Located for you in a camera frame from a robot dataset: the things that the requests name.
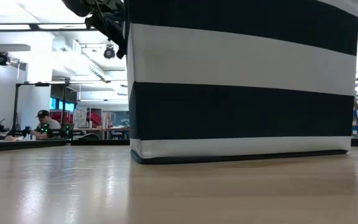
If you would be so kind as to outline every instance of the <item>person sitting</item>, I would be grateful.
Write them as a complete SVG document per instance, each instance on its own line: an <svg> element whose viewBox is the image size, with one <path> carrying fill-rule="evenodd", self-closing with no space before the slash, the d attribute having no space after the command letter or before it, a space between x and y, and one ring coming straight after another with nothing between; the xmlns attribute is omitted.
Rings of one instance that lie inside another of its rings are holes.
<svg viewBox="0 0 358 224"><path fill-rule="evenodd" d="M30 134L34 135L36 139L47 139L47 133L41 132L41 128L44 127L46 124L49 129L60 129L60 123L54 119L52 119L49 115L49 111L47 110L40 110L36 116L40 123L38 124L35 131L30 132Z"/></svg>

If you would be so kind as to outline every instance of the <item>pillar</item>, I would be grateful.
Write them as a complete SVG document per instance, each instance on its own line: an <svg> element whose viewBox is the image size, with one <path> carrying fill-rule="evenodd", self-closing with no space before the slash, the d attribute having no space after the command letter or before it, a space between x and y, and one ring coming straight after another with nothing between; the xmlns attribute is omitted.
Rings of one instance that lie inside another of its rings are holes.
<svg viewBox="0 0 358 224"><path fill-rule="evenodd" d="M27 82L48 82L52 80L52 40L53 35L37 33L37 41L30 43L30 59L26 66ZM19 88L18 115L21 127L38 125L36 118L40 110L49 110L50 86L37 87L23 85Z"/></svg>
<svg viewBox="0 0 358 224"><path fill-rule="evenodd" d="M129 12L138 162L350 149L358 1L131 0Z"/></svg>

